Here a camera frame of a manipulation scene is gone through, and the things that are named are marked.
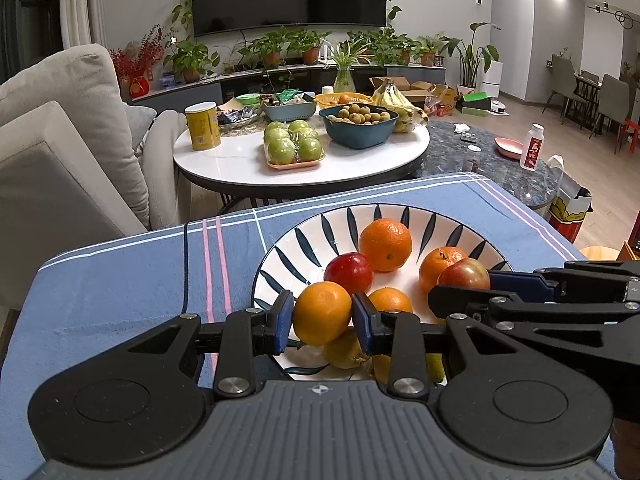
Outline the person right hand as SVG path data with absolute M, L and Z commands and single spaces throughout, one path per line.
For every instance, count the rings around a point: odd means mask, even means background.
M 614 448 L 614 467 L 617 477 L 640 479 L 640 425 L 616 418 L 610 437 Z

